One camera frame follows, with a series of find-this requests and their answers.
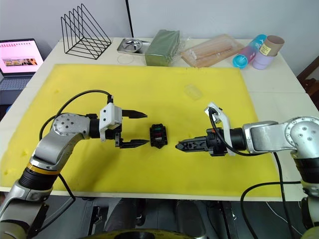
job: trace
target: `yellow foam mat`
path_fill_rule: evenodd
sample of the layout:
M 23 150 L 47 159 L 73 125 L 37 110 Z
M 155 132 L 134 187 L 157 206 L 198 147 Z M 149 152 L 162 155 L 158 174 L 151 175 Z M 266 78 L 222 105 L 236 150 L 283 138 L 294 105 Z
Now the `yellow foam mat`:
M 269 154 L 211 157 L 175 149 L 179 140 L 206 135 L 211 125 L 203 110 L 209 102 L 223 108 L 232 127 L 257 121 L 238 69 L 55 65 L 2 158 L 1 186 L 10 187 L 21 176 L 42 124 L 72 96 L 90 89 L 108 91 L 115 105 L 148 115 L 123 118 L 124 140 L 149 139 L 152 124 L 162 123 L 168 145 L 119 149 L 113 140 L 82 140 L 62 170 L 73 191 L 238 196 L 253 184 L 278 180 Z M 105 104 L 105 95 L 92 93 L 76 99 L 65 112 L 98 114 Z M 65 190 L 60 180 L 54 189 Z M 278 187 L 264 187 L 251 195 L 279 193 Z

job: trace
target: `black wire magazine rack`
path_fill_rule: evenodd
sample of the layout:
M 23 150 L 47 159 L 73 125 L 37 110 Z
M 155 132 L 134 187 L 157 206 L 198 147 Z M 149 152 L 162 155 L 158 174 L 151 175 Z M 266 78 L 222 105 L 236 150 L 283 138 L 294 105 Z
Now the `black wire magazine rack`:
M 111 40 L 84 4 L 61 17 L 63 47 L 66 54 L 98 59 Z

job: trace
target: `white table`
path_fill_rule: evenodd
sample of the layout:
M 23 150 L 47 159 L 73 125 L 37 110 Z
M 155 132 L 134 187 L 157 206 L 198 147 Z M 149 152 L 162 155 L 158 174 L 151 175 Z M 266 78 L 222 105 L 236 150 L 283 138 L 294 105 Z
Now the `white table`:
M 116 51 L 122 38 L 113 38 L 112 44 L 99 57 L 98 60 L 86 59 L 82 57 L 64 54 L 63 42 L 59 41 L 43 65 L 32 77 L 26 88 L 14 102 L 11 109 L 0 122 L 0 158 L 4 154 L 8 142 L 18 126 L 23 114 L 36 96 L 37 91 L 51 72 L 54 64 L 112 64 L 112 65 L 137 65 L 144 66 L 145 61 L 142 56 L 132 56 L 121 54 Z M 205 39 L 191 39 L 187 41 L 186 47 L 197 45 Z M 250 40 L 239 40 L 246 45 Z M 173 66 L 189 67 L 182 59 L 177 60 Z M 233 67 L 232 57 L 229 57 L 213 67 Z M 260 121 L 276 120 L 286 121 L 295 116 L 315 116 L 319 117 L 319 112 L 313 105 L 309 96 L 305 93 L 289 66 L 281 56 L 274 59 L 271 66 L 266 70 L 256 70 L 251 65 L 242 70 L 248 92 L 255 107 L 256 114 Z M 280 162 L 283 168 L 285 181 L 300 180 L 295 163 L 288 151 L 279 152 Z M 0 187 L 1 191 L 8 191 L 9 188 Z M 285 186 L 286 199 L 288 201 L 299 201 L 305 194 L 301 185 Z M 53 195 L 67 195 L 64 191 L 53 191 Z M 190 195 L 166 195 L 166 194 L 125 194 L 125 193 L 87 193 L 76 192 L 78 196 L 96 197 L 138 197 L 138 198 L 167 198 L 167 199 L 205 199 L 205 200 L 239 200 L 239 197 L 221 196 L 190 196 Z M 250 201 L 281 201 L 281 198 L 274 197 L 247 197 Z

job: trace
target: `white wall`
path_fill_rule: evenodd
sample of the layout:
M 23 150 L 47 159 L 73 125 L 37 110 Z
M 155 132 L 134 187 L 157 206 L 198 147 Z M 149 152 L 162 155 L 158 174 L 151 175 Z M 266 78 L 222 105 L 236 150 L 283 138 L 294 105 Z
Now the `white wall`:
M 0 40 L 35 38 L 46 57 L 62 37 L 60 17 L 81 3 L 108 36 L 131 36 L 125 0 L 0 0 Z
M 254 38 L 278 35 L 281 50 L 297 75 L 319 55 L 319 0 L 129 0 L 135 37 L 160 29 L 211 38 L 228 33 Z

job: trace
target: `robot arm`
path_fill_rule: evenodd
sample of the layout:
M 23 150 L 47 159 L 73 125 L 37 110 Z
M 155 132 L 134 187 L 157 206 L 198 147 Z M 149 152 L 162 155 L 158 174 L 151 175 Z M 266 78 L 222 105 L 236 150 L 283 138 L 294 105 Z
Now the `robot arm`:
M 132 148 L 148 140 L 121 138 L 122 117 L 144 118 L 137 111 L 122 110 L 108 103 L 97 115 L 65 113 L 55 118 L 50 132 L 39 142 L 22 176 L 12 186 L 0 207 L 0 238 L 23 239 L 35 236 L 42 226 L 53 183 L 72 154 L 76 143 L 83 139 L 115 140 L 119 148 Z
M 219 134 L 228 144 L 229 138 L 232 143 L 229 145 L 236 150 L 247 150 L 251 154 L 291 150 L 291 156 L 302 177 L 303 190 L 309 196 L 302 201 L 303 221 L 306 228 L 311 228 L 306 234 L 318 233 L 319 119 L 298 117 L 284 123 L 263 121 L 228 129 L 229 121 L 224 123 L 220 117 L 223 115 L 221 109 L 210 103 L 205 112 L 209 114 L 209 110 L 214 112 L 212 118 L 215 123 L 223 123 L 224 130 L 217 128 Z M 208 151 L 211 156 L 225 155 L 227 148 L 217 137 L 215 130 L 207 129 L 206 132 L 207 136 L 180 141 L 176 148 L 184 152 Z

